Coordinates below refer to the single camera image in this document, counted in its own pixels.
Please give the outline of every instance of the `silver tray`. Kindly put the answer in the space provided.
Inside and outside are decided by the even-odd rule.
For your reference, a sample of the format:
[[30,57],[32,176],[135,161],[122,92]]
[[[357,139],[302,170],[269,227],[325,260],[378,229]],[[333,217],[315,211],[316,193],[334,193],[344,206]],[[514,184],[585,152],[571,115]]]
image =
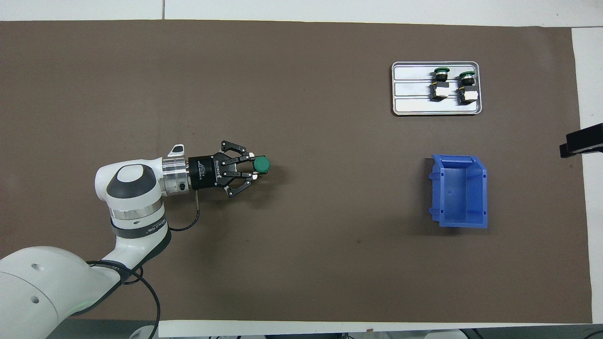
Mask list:
[[[441,101],[430,98],[434,69],[448,67],[450,96]],[[458,102],[458,75],[475,72],[478,100],[467,105]],[[482,110],[479,66],[476,62],[396,62],[391,65],[392,109],[395,115],[475,115]]]

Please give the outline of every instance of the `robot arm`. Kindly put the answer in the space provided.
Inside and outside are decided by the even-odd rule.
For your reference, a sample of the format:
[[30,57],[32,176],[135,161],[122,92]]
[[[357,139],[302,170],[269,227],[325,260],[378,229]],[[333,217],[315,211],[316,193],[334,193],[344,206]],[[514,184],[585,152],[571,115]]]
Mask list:
[[[224,152],[240,156],[231,158]],[[236,165],[252,162],[254,171]],[[55,247],[29,247],[0,260],[0,338],[46,338],[60,322],[102,302],[145,262],[169,244],[170,228],[162,197],[220,187],[229,197],[266,174],[270,162],[246,148],[222,141],[211,156],[185,158],[184,146],[154,160],[130,160],[98,170],[95,189],[109,207],[115,249],[107,265],[92,267],[77,255]],[[239,187],[234,179],[245,179]]]

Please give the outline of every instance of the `black cable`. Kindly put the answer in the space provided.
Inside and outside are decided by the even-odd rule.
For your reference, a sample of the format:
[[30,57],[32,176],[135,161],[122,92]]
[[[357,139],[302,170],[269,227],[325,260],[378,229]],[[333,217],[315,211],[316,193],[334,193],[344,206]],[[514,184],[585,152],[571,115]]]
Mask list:
[[476,328],[472,328],[472,330],[475,332],[475,334],[477,334],[477,335],[478,335],[478,338],[479,338],[479,339],[484,339],[484,338],[482,337],[482,335],[481,335],[481,334],[479,334],[478,329],[476,329]]
[[173,230],[174,232],[181,232],[184,230],[188,230],[189,228],[191,228],[194,224],[197,223],[197,220],[199,220],[199,193],[197,191],[195,191],[195,204],[197,205],[197,216],[195,217],[195,220],[192,221],[192,223],[184,228],[181,229],[173,229],[172,227],[169,228],[169,230]]
[[[145,273],[145,270],[142,269],[142,266],[140,267],[140,276],[142,277],[142,275]],[[124,282],[124,285],[132,285],[136,282],[139,282],[140,279],[136,278],[136,280],[132,280],[132,281],[126,281]]]
[[151,334],[149,335],[149,339],[153,339],[153,336],[155,335],[155,332],[157,332],[157,327],[159,327],[159,317],[161,316],[161,304],[159,303],[159,298],[157,297],[157,293],[155,293],[155,290],[151,287],[151,285],[147,282],[147,280],[145,278],[143,278],[140,274],[136,273],[135,271],[125,267],[125,266],[120,266],[118,264],[115,264],[113,262],[109,262],[109,261],[86,261],[86,263],[88,265],[105,265],[105,266],[109,266],[115,269],[121,269],[121,270],[125,270],[128,273],[132,274],[133,276],[137,277],[138,280],[140,280],[148,289],[149,292],[151,292],[151,294],[153,295],[153,299],[155,300],[155,304],[157,305],[157,316],[155,317],[155,324],[153,324],[153,330],[151,331]]
[[184,230],[188,230],[188,229],[189,229],[189,228],[191,228],[191,227],[192,227],[194,224],[196,224],[196,223],[197,223],[197,220],[199,220],[199,210],[197,210],[197,216],[195,217],[195,220],[193,220],[193,222],[192,222],[190,225],[188,225],[188,226],[186,226],[186,227],[183,227],[183,228],[181,228],[181,229],[175,229],[175,228],[170,227],[170,228],[169,228],[169,230],[173,230],[174,232],[181,232],[181,231],[184,231]]
[[597,335],[599,333],[603,333],[603,329],[600,331],[596,331],[596,332],[592,332],[591,334],[587,335],[586,337],[584,337],[584,339],[589,339],[590,337],[592,337],[593,335]]

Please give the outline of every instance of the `green cap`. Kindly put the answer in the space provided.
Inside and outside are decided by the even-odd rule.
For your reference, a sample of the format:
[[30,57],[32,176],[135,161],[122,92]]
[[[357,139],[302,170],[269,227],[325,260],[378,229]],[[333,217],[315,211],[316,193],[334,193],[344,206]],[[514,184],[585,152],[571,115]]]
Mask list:
[[266,173],[270,169],[270,160],[265,156],[257,157],[253,161],[253,168],[260,173]]

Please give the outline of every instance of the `blue storage bin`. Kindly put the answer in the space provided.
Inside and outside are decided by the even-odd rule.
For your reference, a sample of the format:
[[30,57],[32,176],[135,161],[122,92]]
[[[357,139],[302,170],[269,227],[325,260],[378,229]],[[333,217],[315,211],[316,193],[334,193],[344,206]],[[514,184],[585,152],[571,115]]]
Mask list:
[[442,227],[488,227],[488,177],[474,156],[434,154],[433,220]]

